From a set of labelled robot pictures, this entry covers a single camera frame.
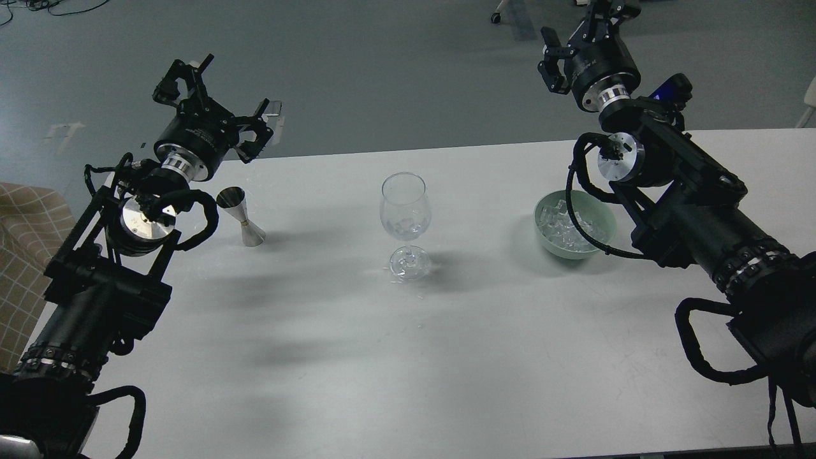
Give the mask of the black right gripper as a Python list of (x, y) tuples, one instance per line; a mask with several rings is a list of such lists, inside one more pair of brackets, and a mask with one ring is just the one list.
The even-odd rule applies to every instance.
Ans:
[[(538, 71), (545, 87), (558, 95), (571, 92), (577, 107), (588, 113), (600, 113), (614, 101), (630, 99), (641, 75), (620, 36), (620, 26), (640, 14), (641, 1), (588, 1), (566, 46), (556, 30), (540, 29), (543, 59)], [(560, 61), (566, 61), (565, 73)]]

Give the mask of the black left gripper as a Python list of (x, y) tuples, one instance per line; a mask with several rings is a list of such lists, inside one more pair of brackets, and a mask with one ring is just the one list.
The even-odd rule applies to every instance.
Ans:
[[(212, 179), (233, 148), (239, 160), (251, 163), (273, 137), (273, 129), (263, 119), (270, 99), (263, 99), (247, 116), (235, 117), (220, 105), (215, 107), (202, 80), (214, 59), (208, 54), (198, 64), (174, 60), (152, 91), (153, 101), (176, 111), (154, 144), (155, 155), (161, 168), (181, 175), (187, 183)], [(239, 143), (241, 133), (254, 137)]]

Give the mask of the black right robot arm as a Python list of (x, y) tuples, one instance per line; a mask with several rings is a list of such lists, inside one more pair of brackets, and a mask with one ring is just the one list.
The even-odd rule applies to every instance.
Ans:
[[(796, 456), (806, 457), (794, 407), (814, 407), (814, 253), (803, 258), (763, 232), (740, 211), (747, 187), (693, 142), (683, 110), (692, 84), (670, 76), (649, 96), (635, 97), (641, 74), (620, 27), (641, 11), (638, 1), (589, 1), (566, 43), (540, 29), (538, 71), (552, 93), (574, 96), (577, 107), (599, 116), (600, 133), (576, 140), (565, 185), (569, 218), (576, 221), (573, 183), (603, 203), (621, 205), (634, 223), (632, 250), (592, 246), (618, 258), (649, 259), (661, 267), (699, 265), (726, 302), (687, 298), (677, 305), (676, 328), (688, 362), (715, 383), (766, 379), (767, 428), (783, 397)], [(729, 331), (753, 366), (718, 371), (705, 360), (690, 322), (693, 311), (729, 317)]]

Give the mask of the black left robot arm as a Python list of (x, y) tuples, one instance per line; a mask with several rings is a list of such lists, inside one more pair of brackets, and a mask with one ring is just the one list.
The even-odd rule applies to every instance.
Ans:
[(230, 150), (243, 163), (256, 159), (273, 139), (268, 120), (282, 107), (263, 99), (248, 116), (227, 110), (202, 79), (212, 60), (175, 60), (155, 87), (152, 99), (175, 109), (155, 159), (124, 154), (101, 187), (92, 175), (104, 169), (85, 166), (91, 201), (44, 271), (45, 299), (56, 308), (2, 377), (3, 458), (82, 458), (100, 407), (125, 397), (133, 409), (119, 458), (134, 457), (147, 399), (131, 384), (94, 392), (108, 355), (129, 354), (154, 329), (171, 300), (163, 276), (172, 256), (212, 237), (219, 211), (241, 224), (245, 245), (265, 240), (248, 218), (243, 189), (212, 196), (191, 187), (212, 180)]

